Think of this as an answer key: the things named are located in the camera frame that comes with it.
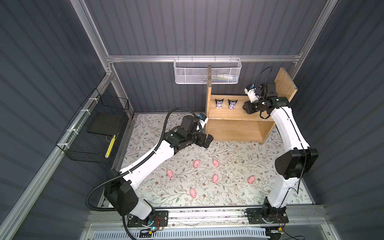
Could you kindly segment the purple black cat figurine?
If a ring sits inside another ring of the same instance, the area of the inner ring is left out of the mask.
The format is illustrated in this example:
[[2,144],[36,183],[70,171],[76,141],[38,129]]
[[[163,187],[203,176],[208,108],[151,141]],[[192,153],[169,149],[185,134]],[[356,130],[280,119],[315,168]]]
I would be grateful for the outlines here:
[[224,99],[215,99],[216,109],[221,109],[223,107]]
[[234,110],[236,108],[237,102],[238,100],[228,100],[229,110]]

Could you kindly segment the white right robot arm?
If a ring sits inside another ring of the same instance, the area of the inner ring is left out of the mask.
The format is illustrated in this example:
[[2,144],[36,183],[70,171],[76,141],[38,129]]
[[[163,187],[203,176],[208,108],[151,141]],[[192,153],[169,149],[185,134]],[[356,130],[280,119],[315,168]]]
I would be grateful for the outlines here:
[[267,118],[274,120],[284,144],[284,154],[275,160],[279,176],[261,210],[264,220],[275,222],[284,216],[290,192],[300,189],[302,177],[310,170],[319,152],[311,148],[301,134],[286,97],[278,97],[268,84],[259,87],[250,84],[245,93],[249,98],[243,105],[245,112],[248,115],[266,113]]

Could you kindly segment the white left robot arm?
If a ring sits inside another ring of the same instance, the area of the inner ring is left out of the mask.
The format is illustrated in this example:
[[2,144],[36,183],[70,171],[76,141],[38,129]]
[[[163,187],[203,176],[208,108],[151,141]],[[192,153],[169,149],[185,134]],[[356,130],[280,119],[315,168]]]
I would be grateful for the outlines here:
[[159,143],[137,161],[121,169],[123,175],[105,186],[104,194],[113,208],[123,216],[134,216],[150,225],[155,218],[154,208],[140,199],[136,189],[159,165],[172,158],[180,150],[190,146],[208,148],[213,141],[212,135],[204,133],[209,118],[200,114],[198,117],[187,115],[182,123],[170,131],[164,132]]

